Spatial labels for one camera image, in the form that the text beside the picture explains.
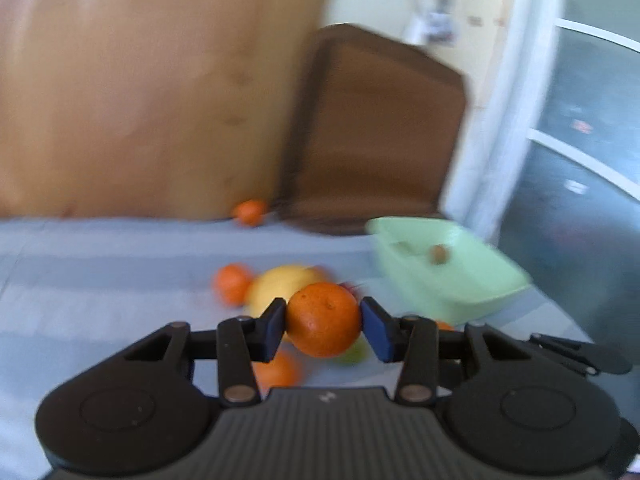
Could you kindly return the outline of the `large yellow grapefruit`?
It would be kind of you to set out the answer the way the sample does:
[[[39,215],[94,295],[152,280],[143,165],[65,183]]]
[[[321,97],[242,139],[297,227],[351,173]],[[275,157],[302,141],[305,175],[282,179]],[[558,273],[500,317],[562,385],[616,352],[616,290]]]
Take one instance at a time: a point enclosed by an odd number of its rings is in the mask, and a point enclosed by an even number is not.
[[[245,305],[252,318],[259,318],[273,299],[288,301],[299,289],[314,283],[331,281],[329,273],[318,266],[284,264],[259,274],[250,283]]]

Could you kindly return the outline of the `red tomato with stem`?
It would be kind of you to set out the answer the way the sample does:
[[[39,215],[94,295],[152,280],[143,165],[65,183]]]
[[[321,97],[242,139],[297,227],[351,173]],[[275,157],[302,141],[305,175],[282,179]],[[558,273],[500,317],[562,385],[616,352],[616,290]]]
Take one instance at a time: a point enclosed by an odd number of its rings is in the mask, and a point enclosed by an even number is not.
[[[352,284],[349,282],[341,282],[340,286],[347,290],[352,296],[354,296],[358,301],[360,301],[363,297],[362,288],[356,284]]]

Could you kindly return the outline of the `light green plastic basin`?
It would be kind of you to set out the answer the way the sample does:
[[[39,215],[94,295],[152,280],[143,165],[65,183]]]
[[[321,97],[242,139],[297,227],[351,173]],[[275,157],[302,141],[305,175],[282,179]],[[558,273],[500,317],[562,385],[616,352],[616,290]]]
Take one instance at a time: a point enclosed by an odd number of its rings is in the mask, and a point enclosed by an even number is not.
[[[459,325],[504,308],[533,280],[518,264],[456,222],[381,217],[366,224],[375,259],[407,310]],[[430,248],[445,244],[450,259],[431,263]]]

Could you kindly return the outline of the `striped blue table cloth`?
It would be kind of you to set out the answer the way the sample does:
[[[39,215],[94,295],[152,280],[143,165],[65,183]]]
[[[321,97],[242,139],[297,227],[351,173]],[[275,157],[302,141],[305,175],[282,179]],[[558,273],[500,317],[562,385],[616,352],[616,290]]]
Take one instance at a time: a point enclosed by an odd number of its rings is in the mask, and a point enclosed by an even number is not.
[[[366,236],[311,235],[277,223],[9,220],[1,226],[1,474],[37,479],[41,399],[172,321],[208,330],[228,315],[219,268],[320,266],[390,312],[409,305],[376,266]]]

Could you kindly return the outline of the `brown kiwi fruit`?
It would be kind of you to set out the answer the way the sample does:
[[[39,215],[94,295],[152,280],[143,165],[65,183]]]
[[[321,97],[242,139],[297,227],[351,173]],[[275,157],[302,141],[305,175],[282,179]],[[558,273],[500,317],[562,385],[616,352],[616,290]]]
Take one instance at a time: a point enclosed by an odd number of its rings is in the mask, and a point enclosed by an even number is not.
[[[430,248],[430,261],[436,266],[445,264],[450,259],[449,247],[445,244],[436,244]]]

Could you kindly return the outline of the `orange tangerine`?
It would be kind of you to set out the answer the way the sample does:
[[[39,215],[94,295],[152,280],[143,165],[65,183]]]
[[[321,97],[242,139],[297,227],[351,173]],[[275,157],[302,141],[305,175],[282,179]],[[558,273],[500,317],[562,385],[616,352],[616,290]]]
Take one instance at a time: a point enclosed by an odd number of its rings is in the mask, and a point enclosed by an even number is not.
[[[285,328],[292,344],[307,356],[340,356],[358,339],[361,313],[355,296],[341,285],[314,283],[296,292],[286,305]]]
[[[255,362],[253,370],[262,393],[276,387],[296,387],[303,381],[299,360],[291,351],[279,350],[268,363]]]
[[[436,325],[438,326],[438,328],[440,330],[454,330],[454,326],[446,323],[446,322],[442,322],[442,321],[437,321]]]
[[[229,263],[214,273],[212,289],[227,307],[239,308],[244,304],[253,281],[254,274],[248,266],[243,263]]]
[[[240,226],[256,228],[264,223],[268,210],[269,206],[264,200],[246,200],[233,208],[232,218]]]

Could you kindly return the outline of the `green tomato front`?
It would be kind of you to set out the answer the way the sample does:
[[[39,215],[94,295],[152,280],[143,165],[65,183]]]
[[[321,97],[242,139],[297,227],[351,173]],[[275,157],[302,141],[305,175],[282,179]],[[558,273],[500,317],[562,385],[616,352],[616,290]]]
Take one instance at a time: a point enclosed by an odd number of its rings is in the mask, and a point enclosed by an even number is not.
[[[333,363],[341,366],[354,366],[367,361],[370,354],[370,347],[366,338],[359,337],[344,353],[332,360]]]

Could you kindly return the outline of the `wood pattern board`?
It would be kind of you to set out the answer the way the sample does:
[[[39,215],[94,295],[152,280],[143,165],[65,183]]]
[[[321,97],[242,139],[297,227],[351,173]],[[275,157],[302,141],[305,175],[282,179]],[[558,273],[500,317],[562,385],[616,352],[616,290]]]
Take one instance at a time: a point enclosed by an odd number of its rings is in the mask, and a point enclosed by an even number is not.
[[[268,200],[325,2],[1,0],[2,214]]]

